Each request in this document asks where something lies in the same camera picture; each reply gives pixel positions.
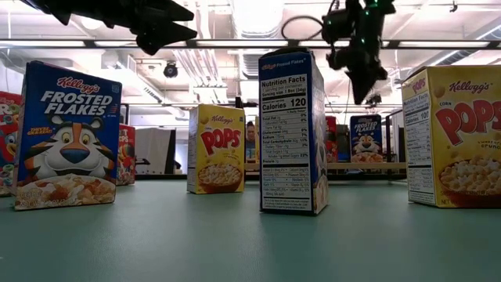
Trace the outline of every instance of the fluorescent light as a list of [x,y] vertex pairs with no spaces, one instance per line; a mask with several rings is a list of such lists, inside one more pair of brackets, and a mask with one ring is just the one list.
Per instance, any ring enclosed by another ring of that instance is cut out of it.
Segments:
[[173,107],[198,107],[199,103],[173,103]]
[[130,107],[163,107],[164,105],[158,104],[158,103],[134,103],[134,104],[128,104]]
[[83,41],[71,40],[0,40],[1,47],[84,47]]
[[120,47],[120,46],[131,46],[137,47],[138,45],[134,41],[122,41],[122,40],[99,40],[94,42],[96,46],[99,47]]
[[262,47],[264,49],[269,47],[286,47],[287,41],[285,40],[199,40],[196,41],[196,45],[199,47],[242,47],[245,49],[247,47]]
[[[340,47],[348,47],[350,45],[350,42],[348,40],[340,40],[334,43],[334,47],[340,48]],[[330,44],[323,41],[323,40],[308,40],[304,42],[299,42],[300,47],[306,47],[306,48],[311,48],[311,47],[330,47]]]
[[443,41],[443,42],[418,42],[418,41],[403,41],[400,42],[398,47],[404,48],[458,48],[458,49],[469,49],[469,48],[483,48],[487,46],[489,42],[461,42],[461,41]]

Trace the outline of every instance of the ceiling duct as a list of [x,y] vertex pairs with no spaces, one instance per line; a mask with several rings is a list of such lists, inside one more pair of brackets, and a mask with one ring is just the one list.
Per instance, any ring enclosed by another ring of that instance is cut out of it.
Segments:
[[[280,32],[283,0],[230,0],[235,38],[273,39]],[[258,59],[261,55],[240,54],[240,69],[248,79],[258,78]]]
[[[142,103],[172,103],[167,100],[162,94],[162,91],[153,86],[141,74],[138,74],[137,63],[131,56],[127,56],[126,60],[118,60],[114,62],[114,54],[103,54],[103,69],[98,73],[98,76],[107,78],[113,81],[119,81],[123,85],[123,89],[134,88],[142,93]],[[167,110],[176,118],[188,118],[186,113],[175,107],[166,107]]]
[[[491,41],[491,40],[500,40],[501,39],[501,26],[497,27],[494,31],[484,35],[483,37],[478,38],[480,41]],[[436,63],[437,66],[448,66],[453,63],[457,63],[462,59],[471,56],[478,52],[478,50],[459,50],[452,52],[450,56],[447,56],[442,61]]]

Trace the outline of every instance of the desk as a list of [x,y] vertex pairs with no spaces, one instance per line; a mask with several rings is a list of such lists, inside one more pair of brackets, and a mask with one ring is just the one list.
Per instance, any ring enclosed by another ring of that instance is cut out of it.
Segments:
[[0,199],[0,280],[497,281],[500,210],[407,202],[406,185],[331,183],[317,217],[258,211],[245,193],[138,181],[114,204],[14,212]]

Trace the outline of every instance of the tiger cartoon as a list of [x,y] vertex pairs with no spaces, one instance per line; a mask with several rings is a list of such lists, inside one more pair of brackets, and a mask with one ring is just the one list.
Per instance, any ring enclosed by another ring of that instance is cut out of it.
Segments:
[[68,174],[94,176],[115,184],[111,177],[114,155],[96,136],[96,131],[103,129],[101,118],[94,117],[87,124],[64,121],[55,115],[50,121],[56,126],[54,135],[32,146],[23,156],[28,170],[23,185]]
[[353,149],[357,154],[362,152],[377,153],[380,150],[379,145],[377,145],[378,142],[372,137],[373,134],[359,134],[359,136],[353,138],[356,144]]

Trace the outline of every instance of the security camera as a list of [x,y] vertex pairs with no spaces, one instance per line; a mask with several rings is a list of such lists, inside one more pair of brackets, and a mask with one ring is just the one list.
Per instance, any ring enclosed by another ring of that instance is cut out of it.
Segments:
[[164,68],[164,75],[166,78],[175,78],[178,76],[178,68],[175,66],[175,62],[167,62],[167,66]]

